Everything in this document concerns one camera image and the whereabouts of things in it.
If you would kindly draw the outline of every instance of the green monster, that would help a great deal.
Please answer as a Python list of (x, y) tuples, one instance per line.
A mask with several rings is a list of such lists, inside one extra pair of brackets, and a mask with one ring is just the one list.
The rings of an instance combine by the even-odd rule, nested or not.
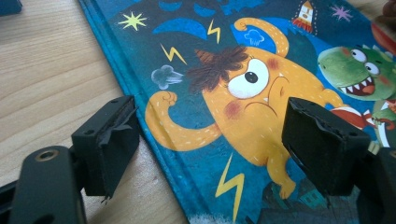
[(337, 47), (319, 54), (322, 74), (343, 94), (363, 101), (382, 101), (388, 108), (373, 114), (375, 123), (396, 120), (396, 63), (379, 49)]

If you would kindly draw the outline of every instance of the pink cheek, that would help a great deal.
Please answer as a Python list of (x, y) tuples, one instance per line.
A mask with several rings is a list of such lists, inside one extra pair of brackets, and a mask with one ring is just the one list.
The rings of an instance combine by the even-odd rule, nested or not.
[(343, 53), (344, 53), (346, 56), (350, 56), (350, 52), (349, 52), (349, 50), (348, 50), (347, 48), (341, 48), (341, 51), (343, 51)]
[(270, 70), (276, 70), (279, 68), (279, 64), (277, 62), (277, 59), (275, 59), (275, 58), (269, 59), (267, 61), (267, 65), (270, 68)]
[(242, 111), (239, 101), (234, 100), (227, 104), (224, 108), (224, 114), (228, 119), (238, 119)]
[(379, 79), (382, 83), (384, 83), (385, 85), (387, 85), (387, 86), (390, 84), (389, 79), (387, 79), (386, 77), (384, 77), (384, 76), (382, 76), (382, 75), (379, 75), (379, 76), (378, 76), (378, 79)]

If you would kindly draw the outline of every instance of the monster mouth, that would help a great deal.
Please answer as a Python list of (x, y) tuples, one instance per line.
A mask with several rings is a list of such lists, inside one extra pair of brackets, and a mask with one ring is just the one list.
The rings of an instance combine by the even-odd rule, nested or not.
[(262, 102), (251, 102), (251, 103), (248, 103), (248, 104), (245, 106), (245, 110), (246, 110), (250, 105), (264, 105), (264, 106), (268, 107), (270, 110), (272, 110), (272, 112), (274, 112), (275, 116), (277, 117), (276, 111), (275, 111), (270, 105), (268, 105), (268, 104), (264, 104), (264, 103), (262, 103)]
[(352, 94), (357, 96), (371, 95), (375, 91), (375, 84), (372, 77), (367, 77), (362, 82), (357, 84), (340, 87), (340, 90), (345, 94)]

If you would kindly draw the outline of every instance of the blue book cover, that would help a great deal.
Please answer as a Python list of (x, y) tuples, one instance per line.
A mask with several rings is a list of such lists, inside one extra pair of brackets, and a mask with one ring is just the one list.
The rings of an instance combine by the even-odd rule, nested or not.
[(358, 223), (356, 191), (323, 197), (281, 142), (293, 96), (396, 146), (396, 64), (356, 8), (79, 2), (189, 222)]

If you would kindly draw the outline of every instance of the wooden table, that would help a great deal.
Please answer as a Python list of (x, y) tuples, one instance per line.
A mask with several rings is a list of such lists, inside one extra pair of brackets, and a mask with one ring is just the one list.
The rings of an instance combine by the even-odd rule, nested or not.
[[(373, 18), (386, 0), (350, 0)], [(42, 147), (70, 147), (70, 134), (122, 95), (77, 0), (22, 0), (0, 17), (0, 186)], [(113, 199), (85, 197), (90, 223), (185, 223), (153, 154), (141, 141)]]

